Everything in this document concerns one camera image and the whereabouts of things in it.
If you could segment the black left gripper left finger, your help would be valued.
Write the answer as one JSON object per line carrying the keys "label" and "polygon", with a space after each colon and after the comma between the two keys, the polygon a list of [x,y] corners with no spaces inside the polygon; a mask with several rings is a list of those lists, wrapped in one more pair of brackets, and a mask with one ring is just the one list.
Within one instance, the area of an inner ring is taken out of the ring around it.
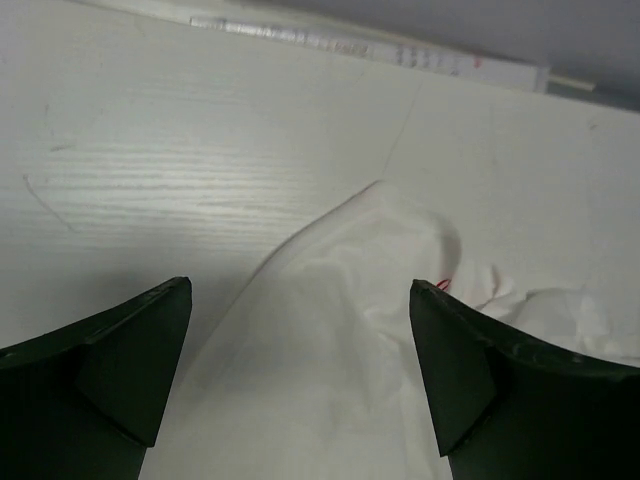
{"label": "black left gripper left finger", "polygon": [[138,478],[158,437],[191,311],[191,281],[174,277],[2,349],[2,478]]}

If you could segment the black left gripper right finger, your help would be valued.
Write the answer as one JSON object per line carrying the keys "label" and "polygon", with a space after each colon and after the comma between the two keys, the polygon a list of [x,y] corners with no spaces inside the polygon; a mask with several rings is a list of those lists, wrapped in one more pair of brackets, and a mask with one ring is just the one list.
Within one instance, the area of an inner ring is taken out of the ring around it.
{"label": "black left gripper right finger", "polygon": [[639,371],[555,346],[410,289],[410,323],[439,454],[456,479],[635,479]]}

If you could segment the white red print t shirt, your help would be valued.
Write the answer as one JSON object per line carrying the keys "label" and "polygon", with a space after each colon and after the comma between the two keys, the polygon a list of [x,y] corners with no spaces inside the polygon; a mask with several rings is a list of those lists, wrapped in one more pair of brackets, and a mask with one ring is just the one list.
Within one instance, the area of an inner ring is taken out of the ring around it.
{"label": "white red print t shirt", "polygon": [[176,381],[145,479],[447,479],[409,320],[426,280],[570,350],[628,365],[586,290],[518,288],[456,228],[378,182],[283,244]]}

